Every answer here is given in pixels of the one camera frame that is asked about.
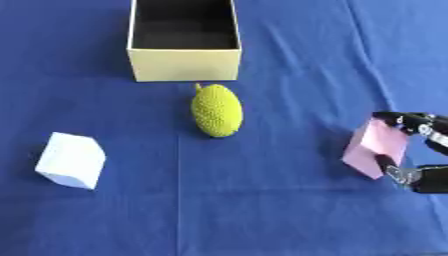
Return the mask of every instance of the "open box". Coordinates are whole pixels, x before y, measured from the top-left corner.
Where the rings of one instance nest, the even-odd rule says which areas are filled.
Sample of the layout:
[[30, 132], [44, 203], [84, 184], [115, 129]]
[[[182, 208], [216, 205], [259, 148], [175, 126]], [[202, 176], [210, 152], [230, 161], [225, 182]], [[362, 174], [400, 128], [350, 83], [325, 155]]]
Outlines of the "open box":
[[127, 50], [135, 79], [236, 80], [233, 0], [133, 0]]

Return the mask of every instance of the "pink cube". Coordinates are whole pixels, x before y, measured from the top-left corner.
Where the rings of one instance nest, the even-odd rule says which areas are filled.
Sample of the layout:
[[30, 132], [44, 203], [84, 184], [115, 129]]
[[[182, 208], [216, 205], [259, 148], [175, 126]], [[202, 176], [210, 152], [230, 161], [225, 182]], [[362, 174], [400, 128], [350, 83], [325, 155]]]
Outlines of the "pink cube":
[[383, 176], [375, 156], [384, 154], [397, 165], [403, 159], [408, 136], [399, 129], [388, 126], [380, 119], [371, 118], [357, 129], [344, 152], [342, 161], [372, 179]]

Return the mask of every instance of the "box rim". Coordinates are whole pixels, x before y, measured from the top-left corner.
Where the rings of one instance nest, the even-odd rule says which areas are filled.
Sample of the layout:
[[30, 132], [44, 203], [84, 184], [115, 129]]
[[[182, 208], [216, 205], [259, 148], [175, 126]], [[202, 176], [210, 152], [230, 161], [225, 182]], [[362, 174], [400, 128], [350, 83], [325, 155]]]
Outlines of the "box rim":
[[129, 29], [128, 29], [128, 42], [126, 44], [127, 50], [138, 50], [138, 51], [179, 51], [179, 52], [195, 52], [195, 51], [242, 51], [242, 43], [240, 37], [240, 30], [238, 26], [238, 17], [236, 15], [236, 6], [234, 0], [228, 0], [231, 3], [232, 8], [232, 20], [233, 26], [235, 28], [235, 36], [237, 41], [237, 48], [234, 49], [151, 49], [151, 48], [134, 48], [132, 47], [132, 43], [134, 40], [134, 29], [135, 29], [135, 13], [137, 11], [137, 0], [132, 0], [131, 3], [131, 14], [129, 16]]

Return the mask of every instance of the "table surface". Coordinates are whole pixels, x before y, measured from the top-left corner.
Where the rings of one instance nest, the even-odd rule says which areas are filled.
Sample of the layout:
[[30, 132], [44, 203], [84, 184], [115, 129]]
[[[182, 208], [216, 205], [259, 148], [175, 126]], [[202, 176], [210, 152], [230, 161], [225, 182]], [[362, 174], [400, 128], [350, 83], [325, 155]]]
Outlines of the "table surface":
[[[339, 158], [375, 110], [448, 114], [448, 1], [237, 0], [245, 121], [202, 135], [191, 83], [135, 83], [127, 0], [0, 0], [0, 254], [448, 252], [448, 199]], [[34, 173], [52, 132], [95, 137], [97, 190]], [[446, 163], [416, 140], [406, 163]]]

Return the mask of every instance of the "foam block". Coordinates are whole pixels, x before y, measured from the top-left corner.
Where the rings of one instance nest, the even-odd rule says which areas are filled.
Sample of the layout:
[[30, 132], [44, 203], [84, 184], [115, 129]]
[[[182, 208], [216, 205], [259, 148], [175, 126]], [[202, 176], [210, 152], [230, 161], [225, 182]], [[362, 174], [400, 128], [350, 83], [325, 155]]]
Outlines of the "foam block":
[[384, 154], [397, 165], [403, 159], [408, 136], [399, 129], [389, 127], [380, 119], [371, 118], [357, 129], [344, 152], [342, 161], [372, 179], [383, 176], [375, 156]]
[[95, 189], [106, 155], [89, 137], [53, 133], [36, 166], [36, 172], [53, 182]]

